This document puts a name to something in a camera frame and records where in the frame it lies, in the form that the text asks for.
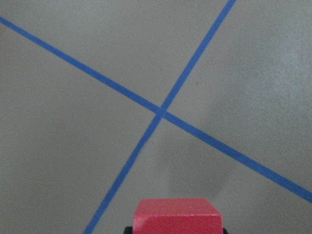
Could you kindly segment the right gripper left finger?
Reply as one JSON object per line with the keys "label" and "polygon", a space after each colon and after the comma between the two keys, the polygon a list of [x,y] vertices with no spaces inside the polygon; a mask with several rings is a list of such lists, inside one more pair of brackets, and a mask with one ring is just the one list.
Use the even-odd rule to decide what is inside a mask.
{"label": "right gripper left finger", "polygon": [[133,227],[132,226],[125,227],[123,234],[133,234]]}

